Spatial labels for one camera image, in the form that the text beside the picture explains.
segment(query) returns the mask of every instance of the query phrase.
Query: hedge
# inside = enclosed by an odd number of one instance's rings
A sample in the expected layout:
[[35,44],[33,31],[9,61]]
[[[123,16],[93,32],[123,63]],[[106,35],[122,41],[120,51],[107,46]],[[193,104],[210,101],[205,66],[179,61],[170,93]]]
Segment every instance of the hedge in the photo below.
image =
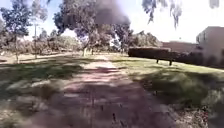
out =
[[204,60],[201,53],[171,52],[167,48],[130,48],[128,55],[129,57],[176,61],[194,65],[202,65]]
[[170,49],[167,48],[130,48],[128,55],[130,57],[167,59]]

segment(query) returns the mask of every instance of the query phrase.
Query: sky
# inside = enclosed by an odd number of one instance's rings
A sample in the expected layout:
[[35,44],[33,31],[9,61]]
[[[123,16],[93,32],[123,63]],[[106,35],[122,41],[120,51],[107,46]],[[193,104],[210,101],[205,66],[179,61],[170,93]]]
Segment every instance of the sky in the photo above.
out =
[[[0,7],[10,8],[10,0],[0,0]],[[38,34],[41,28],[47,30],[48,34],[56,29],[53,16],[59,11],[59,4],[62,0],[52,0],[48,8],[48,19],[40,23]],[[154,21],[148,24],[149,16],[145,14],[141,6],[141,0],[117,0],[121,10],[129,17],[131,29],[135,33],[144,30],[156,36],[160,41],[184,41],[196,42],[196,36],[208,26],[224,27],[224,0],[220,0],[220,7],[210,9],[208,0],[182,0],[182,16],[179,20],[177,29],[174,28],[173,18],[170,17],[168,8],[158,8],[155,11]],[[31,40],[34,35],[34,28],[30,27],[30,36],[26,39]],[[73,31],[67,30],[63,35],[75,36]]]

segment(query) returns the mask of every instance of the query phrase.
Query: green lawn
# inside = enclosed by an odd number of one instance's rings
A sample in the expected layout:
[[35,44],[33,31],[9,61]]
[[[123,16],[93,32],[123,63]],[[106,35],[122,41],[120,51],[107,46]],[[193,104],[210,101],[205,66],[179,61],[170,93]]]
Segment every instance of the green lawn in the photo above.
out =
[[111,61],[175,109],[210,108],[224,93],[224,70],[156,60],[110,56]]
[[0,127],[14,128],[18,122],[44,108],[53,94],[75,77],[91,58],[45,57],[0,64]]

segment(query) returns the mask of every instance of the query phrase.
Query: gravel path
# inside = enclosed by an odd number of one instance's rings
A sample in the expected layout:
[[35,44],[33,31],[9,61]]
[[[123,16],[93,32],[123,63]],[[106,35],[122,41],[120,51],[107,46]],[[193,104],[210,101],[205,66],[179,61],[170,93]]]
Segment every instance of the gravel path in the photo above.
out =
[[23,128],[188,128],[104,56],[87,65]]

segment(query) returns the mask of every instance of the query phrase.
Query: dark smoke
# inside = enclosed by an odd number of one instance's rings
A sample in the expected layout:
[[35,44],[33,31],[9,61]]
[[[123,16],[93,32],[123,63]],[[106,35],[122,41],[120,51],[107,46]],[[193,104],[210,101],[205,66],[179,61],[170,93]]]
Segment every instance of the dark smoke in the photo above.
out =
[[119,24],[127,22],[127,16],[121,11],[116,0],[97,0],[97,24]]
[[210,8],[217,8],[219,7],[219,0],[209,0]]

